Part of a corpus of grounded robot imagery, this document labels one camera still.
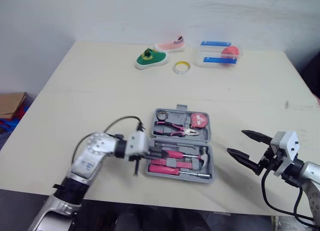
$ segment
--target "wooden table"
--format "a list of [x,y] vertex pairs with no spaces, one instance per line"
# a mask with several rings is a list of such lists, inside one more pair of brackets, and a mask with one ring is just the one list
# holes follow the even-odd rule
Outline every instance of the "wooden table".
[[[199,68],[177,75],[177,61],[193,62],[194,50],[170,55],[169,63],[137,70],[135,59],[146,45],[76,42],[0,152],[0,188],[49,195],[70,167],[83,136],[102,131],[113,120],[139,116],[150,134],[157,108],[188,105],[210,116],[217,178],[211,184],[140,175],[134,164],[108,159],[86,199],[256,215],[277,215],[265,204],[261,176],[226,152],[236,148],[257,162],[267,146],[242,129],[273,136],[296,131],[299,158],[320,163],[320,108],[286,55],[280,51],[244,51],[234,69]],[[112,132],[128,135],[135,121]],[[269,201],[293,211],[298,189],[270,175]],[[305,195],[298,211],[311,215]]]

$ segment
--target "pink shoe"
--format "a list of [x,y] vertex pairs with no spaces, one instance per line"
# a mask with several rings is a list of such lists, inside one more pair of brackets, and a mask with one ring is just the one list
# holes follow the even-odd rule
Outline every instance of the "pink shoe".
[[181,35],[173,42],[156,43],[154,48],[159,52],[182,52],[185,50],[185,40]]

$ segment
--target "plastic container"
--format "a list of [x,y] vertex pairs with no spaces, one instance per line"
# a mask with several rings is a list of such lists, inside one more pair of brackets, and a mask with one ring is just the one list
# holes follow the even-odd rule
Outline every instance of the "plastic container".
[[230,42],[202,41],[195,64],[199,67],[232,68],[240,57],[240,49]]
[[[185,135],[183,137],[178,136],[163,136],[163,135],[156,135],[154,134],[154,131],[158,132],[165,132],[170,133],[175,131],[171,127],[162,126],[162,125],[156,125],[156,122],[158,122],[157,119],[157,112],[159,111],[165,111],[168,114],[166,122],[170,122],[177,125],[184,125],[185,128],[190,128],[191,124],[191,114],[193,113],[200,113],[206,116],[208,120],[208,124],[203,128],[193,128],[194,130],[197,130],[199,132],[199,135],[191,136],[191,135]],[[215,172],[214,172],[214,158],[213,158],[213,151],[210,145],[208,145],[208,141],[211,139],[211,129],[210,129],[210,119],[209,115],[205,112],[194,112],[194,111],[187,111],[187,106],[183,104],[178,104],[176,109],[165,109],[165,108],[158,108],[155,110],[153,115],[153,125],[152,125],[152,135],[154,138],[151,139],[150,146],[161,146],[161,145],[167,145],[162,148],[162,150],[167,151],[178,151],[181,153],[184,153],[185,155],[190,156],[199,156],[202,155],[202,147],[206,148],[207,153],[207,165],[202,168],[202,166],[199,166],[199,170],[194,170],[194,166],[192,168],[180,168],[179,170],[181,172],[188,172],[188,173],[198,173],[198,174],[205,174],[210,175],[210,177],[200,177],[200,176],[194,176],[186,173],[180,173],[179,175],[174,174],[163,174],[163,173],[157,173],[157,172],[151,172],[149,171],[149,165],[151,164],[151,160],[147,161],[146,165],[146,173],[151,176],[157,176],[157,177],[164,177],[164,178],[170,178],[170,179],[178,179],[178,180],[185,180],[185,181],[191,181],[191,182],[199,182],[199,183],[212,183],[215,180]],[[188,158],[167,158],[167,167],[171,168],[177,168],[175,164],[177,162],[189,162],[194,165],[198,160],[194,157]]]

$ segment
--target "yellow tape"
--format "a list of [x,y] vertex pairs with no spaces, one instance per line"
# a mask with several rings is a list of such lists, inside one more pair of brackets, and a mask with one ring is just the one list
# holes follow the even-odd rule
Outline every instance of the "yellow tape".
[[[188,69],[187,69],[186,71],[180,71],[180,70],[177,69],[177,66],[178,66],[178,65],[186,65],[186,66],[188,67]],[[179,61],[179,62],[176,62],[176,63],[173,65],[173,71],[174,71],[175,73],[177,73],[178,75],[184,75],[184,74],[186,74],[186,73],[189,72],[190,67],[191,67],[190,63],[188,63],[188,62],[186,62],[186,61]]]

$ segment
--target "black cable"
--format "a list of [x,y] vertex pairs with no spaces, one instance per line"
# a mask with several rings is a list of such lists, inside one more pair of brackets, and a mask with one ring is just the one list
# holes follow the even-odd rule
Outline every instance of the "black cable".
[[[288,212],[288,211],[285,211],[285,210],[276,208],[276,207],[272,206],[272,205],[268,202],[267,195],[266,195],[266,178],[267,178],[268,174],[270,173],[270,171],[274,168],[275,165],[276,165],[275,163],[271,163],[271,164],[269,165],[269,167],[267,168],[267,170],[265,171],[263,177],[262,177],[262,180],[261,180],[261,189],[262,189],[263,199],[264,199],[266,205],[268,205],[271,209],[273,209],[273,210],[275,210],[275,211],[278,211],[278,212],[280,212],[280,213],[286,214],[286,215],[295,216],[295,214],[294,214],[293,212]],[[303,219],[306,219],[306,220],[314,221],[314,219],[313,219],[312,217],[304,216],[304,215],[301,215],[301,214],[296,214],[296,216],[297,216],[297,217],[300,217],[300,218],[303,218]]]
[[302,197],[302,193],[303,193],[303,189],[302,189],[302,187],[300,186],[300,187],[299,187],[299,195],[298,195],[298,198],[296,199],[296,202],[295,202],[294,208],[293,208],[294,217],[295,217],[295,219],[298,220],[301,224],[306,225],[306,226],[311,227],[311,228],[314,228],[314,229],[320,230],[320,226],[313,225],[313,224],[311,224],[311,223],[307,223],[307,222],[302,221],[302,220],[299,218],[298,214],[297,214],[297,209],[298,209],[298,205],[299,205],[299,203],[300,203],[301,197]]
[[[138,120],[138,121],[139,121],[138,128],[143,129],[143,127],[142,127],[142,122],[141,122],[140,118],[138,118],[137,116],[124,116],[124,117],[118,118],[117,120],[115,120],[114,122],[112,122],[108,127],[106,127],[106,129],[105,129],[103,132],[106,133],[106,132],[107,132],[113,125],[115,125],[117,122],[119,122],[119,121],[121,121],[121,120],[125,120],[125,119],[136,119],[136,120]],[[89,137],[90,135],[92,135],[92,134],[94,134],[94,133],[90,133],[90,134],[84,136],[84,137],[78,142],[78,144],[76,145],[76,147],[75,147],[75,149],[74,149],[74,151],[73,151],[73,154],[72,154],[71,164],[73,164],[74,161],[75,161],[75,156],[76,156],[76,153],[77,153],[77,150],[78,150],[80,144],[81,144],[86,138],[88,138],[88,137]]]
[[113,123],[111,123],[108,127],[106,127],[106,129],[103,131],[104,133],[107,132],[113,125],[115,125],[116,123],[118,123],[121,120],[125,120],[125,119],[136,119],[139,121],[140,124],[142,124],[140,118],[138,118],[137,116],[124,116],[121,118],[118,118],[116,121],[114,121]]

